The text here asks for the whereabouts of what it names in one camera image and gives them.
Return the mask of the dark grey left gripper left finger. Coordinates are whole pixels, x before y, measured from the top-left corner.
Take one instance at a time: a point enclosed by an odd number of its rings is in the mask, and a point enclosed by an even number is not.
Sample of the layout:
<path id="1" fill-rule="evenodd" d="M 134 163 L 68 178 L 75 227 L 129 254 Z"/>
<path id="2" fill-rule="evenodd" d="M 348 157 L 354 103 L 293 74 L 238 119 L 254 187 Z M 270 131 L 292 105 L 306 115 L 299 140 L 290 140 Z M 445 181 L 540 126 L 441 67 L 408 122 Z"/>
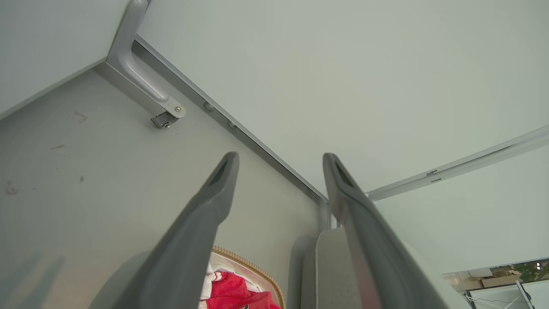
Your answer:
<path id="1" fill-rule="evenodd" d="M 238 153 L 226 153 L 137 270 L 114 308 L 198 308 L 218 226 L 231 211 L 238 170 Z"/>

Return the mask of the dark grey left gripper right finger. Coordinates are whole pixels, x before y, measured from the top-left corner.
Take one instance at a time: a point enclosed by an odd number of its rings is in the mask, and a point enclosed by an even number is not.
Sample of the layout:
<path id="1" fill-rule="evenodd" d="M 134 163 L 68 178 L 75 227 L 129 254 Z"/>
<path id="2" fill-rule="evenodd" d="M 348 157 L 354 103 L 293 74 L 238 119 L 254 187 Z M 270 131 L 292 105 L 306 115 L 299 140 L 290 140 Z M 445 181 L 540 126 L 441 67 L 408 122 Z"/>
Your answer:
<path id="1" fill-rule="evenodd" d="M 445 309 L 446 303 L 373 201 L 334 153 L 323 173 L 332 214 L 344 227 L 363 309 Z"/>

